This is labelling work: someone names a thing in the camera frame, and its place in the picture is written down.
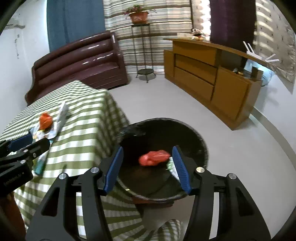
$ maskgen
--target blue gripper pad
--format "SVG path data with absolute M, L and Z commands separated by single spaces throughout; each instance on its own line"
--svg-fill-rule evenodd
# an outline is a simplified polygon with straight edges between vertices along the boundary
M 123 148 L 119 147 L 112 161 L 112 164 L 110 165 L 110 168 L 106 174 L 105 186 L 104 186 L 104 191 L 106 193 L 109 193 L 113 189 L 122 161 L 123 161 Z
M 19 149 L 22 149 L 30 144 L 32 144 L 33 142 L 33 137 L 32 135 L 29 133 L 25 136 L 19 137 L 15 140 L 13 140 L 10 145 L 8 146 L 8 150 L 10 152 L 16 152 Z
M 192 187 L 190 186 L 189 173 L 176 146 L 173 147 L 172 157 L 179 176 L 181 187 L 187 194 L 190 194 Z

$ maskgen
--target blue curtain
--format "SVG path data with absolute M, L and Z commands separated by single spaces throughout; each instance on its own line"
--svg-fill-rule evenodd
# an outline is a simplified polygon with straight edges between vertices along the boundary
M 103 0 L 47 0 L 50 51 L 103 31 Z

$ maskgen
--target green and white tablecloth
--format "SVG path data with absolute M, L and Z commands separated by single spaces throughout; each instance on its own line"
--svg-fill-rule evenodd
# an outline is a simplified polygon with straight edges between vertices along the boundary
M 105 89 L 93 89 L 80 81 L 73 81 L 34 102 L 23 110 L 4 130 L 0 140 L 27 134 L 47 111 L 53 120 L 62 101 L 69 106 L 67 122 L 50 147 L 42 177 L 34 178 L 15 190 L 15 200 L 26 228 L 37 206 L 56 177 L 66 172 L 80 175 L 111 154 L 119 130 L 128 120 Z M 175 240 L 180 237 L 180 222 L 170 220 L 156 231 L 148 231 L 142 224 L 132 199 L 116 185 L 102 197 L 105 216 L 113 240 Z M 81 194 L 77 194 L 79 234 L 85 237 Z

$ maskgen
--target metal plant stand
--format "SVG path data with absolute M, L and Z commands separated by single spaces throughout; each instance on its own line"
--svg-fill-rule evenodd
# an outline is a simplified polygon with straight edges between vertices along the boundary
M 151 64 L 152 64 L 151 67 L 152 68 L 147 68 L 147 63 L 146 63 L 145 43 L 144 43 L 144 33 L 143 33 L 143 27 L 144 26 L 148 26 L 148 31 L 149 31 L 149 45 L 150 45 L 150 55 L 151 55 Z M 133 28 L 134 27 L 140 27 L 141 28 L 142 49 L 143 49 L 143 52 L 140 52 L 140 53 L 142 53 L 144 55 L 144 64 L 145 64 L 145 68 L 144 69 L 139 69 L 138 68 L 138 61 L 137 61 L 136 47 L 135 47 L 135 39 L 134 39 L 134 34 L 133 34 Z M 137 76 L 136 76 L 136 78 L 138 77 L 138 75 L 145 75 L 146 76 L 146 82 L 148 83 L 148 77 L 147 77 L 148 74 L 154 74 L 154 76 L 156 76 L 156 74 L 154 73 L 154 70 L 153 70 L 153 57 L 152 57 L 150 24 L 149 23 L 133 24 L 131 26 L 131 32 L 132 32 L 132 35 L 133 35 L 133 50 L 134 50 L 134 53 L 135 53 L 135 61 L 136 61 L 136 68 L 137 68 Z

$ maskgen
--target black bucket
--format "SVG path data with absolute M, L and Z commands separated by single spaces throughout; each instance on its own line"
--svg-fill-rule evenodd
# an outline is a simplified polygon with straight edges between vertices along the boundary
M 124 159 L 118 175 L 119 184 L 133 196 L 150 202 L 170 202 L 186 196 L 179 181 L 167 170 L 166 163 L 143 167 L 139 157 L 179 145 L 183 154 L 207 167 L 208 152 L 199 133 L 187 124 L 169 118 L 155 118 L 134 123 L 118 135 Z

